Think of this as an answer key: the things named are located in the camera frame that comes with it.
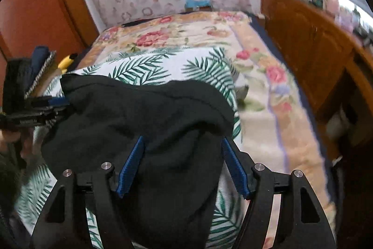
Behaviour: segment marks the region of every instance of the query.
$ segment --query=floral bedspread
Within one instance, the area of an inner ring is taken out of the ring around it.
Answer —
[[[78,68],[140,54],[147,48],[224,47],[244,77],[237,93],[241,149],[272,171],[302,170],[334,228],[335,206],[326,189],[324,159],[294,77],[267,49],[250,21],[242,12],[195,12],[109,28]],[[280,197],[275,196],[265,248],[272,246],[279,207]]]

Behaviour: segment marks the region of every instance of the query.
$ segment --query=blue gripper pad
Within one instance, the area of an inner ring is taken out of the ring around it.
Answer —
[[[140,136],[119,174],[119,185],[116,192],[120,198],[123,198],[123,196],[129,192],[144,150],[144,137]]]
[[[247,186],[247,175],[241,163],[238,161],[236,154],[233,152],[231,144],[224,138],[221,141],[221,148],[223,150],[223,158],[231,174],[236,190],[245,199],[249,196],[250,190]]]

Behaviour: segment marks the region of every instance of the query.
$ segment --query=bed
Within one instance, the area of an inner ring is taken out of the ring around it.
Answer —
[[[279,50],[254,16],[240,11],[200,11],[165,16],[144,21],[136,26],[109,28],[96,39],[74,73],[114,77],[114,73],[117,73],[116,65],[134,57],[158,54],[167,60],[168,67],[174,66],[172,79],[182,80],[184,76],[175,76],[176,71],[185,65],[202,69],[198,56],[208,56],[210,53],[224,56],[231,65],[228,69],[230,73],[238,74],[238,77],[232,78],[235,81],[234,100],[237,101],[232,102],[237,113],[233,130],[236,133],[237,146],[248,152],[255,162],[264,163],[272,171],[290,173],[294,169],[302,170],[317,194],[331,228],[334,229],[336,208],[330,175],[331,164],[318,138],[311,107]],[[115,68],[115,72],[114,69],[107,68],[109,65]],[[127,76],[129,77],[126,79],[119,79],[140,85],[138,77],[129,74]],[[51,81],[44,95],[63,94],[59,78],[60,76],[57,76]],[[45,132],[47,130],[42,128],[35,130],[35,146],[41,144]],[[30,233],[56,182],[40,157],[34,160],[34,163],[36,169],[30,172],[28,182],[22,186],[16,205],[16,210]],[[230,192],[233,188],[227,176],[223,170],[219,183],[221,195],[218,192],[216,201],[216,214],[225,218],[230,215],[223,210],[229,210],[229,204],[232,202],[241,206],[241,215],[248,206],[248,202],[238,201],[238,196]],[[273,244],[279,207],[280,196],[275,196],[264,248],[270,248]],[[95,218],[89,210],[87,219],[92,242],[94,246],[101,248]],[[228,232],[239,229],[239,215],[234,215],[234,223],[235,226]],[[208,246],[228,248],[232,238],[225,243],[217,241],[224,239],[226,237],[216,236],[211,230]]]

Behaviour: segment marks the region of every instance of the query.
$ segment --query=metal bolt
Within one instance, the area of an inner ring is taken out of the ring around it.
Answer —
[[[303,172],[300,171],[300,170],[295,170],[295,171],[294,171],[294,175],[295,175],[296,177],[302,177],[302,176],[303,176]]]
[[[266,167],[264,167],[264,165],[261,163],[257,163],[255,164],[254,168],[258,171],[263,171]]]
[[[66,169],[62,174],[63,174],[63,176],[68,177],[68,176],[72,175],[72,170],[71,169]]]
[[[102,163],[101,168],[104,169],[104,170],[108,170],[108,169],[111,168],[111,163],[106,161],[106,162]]]

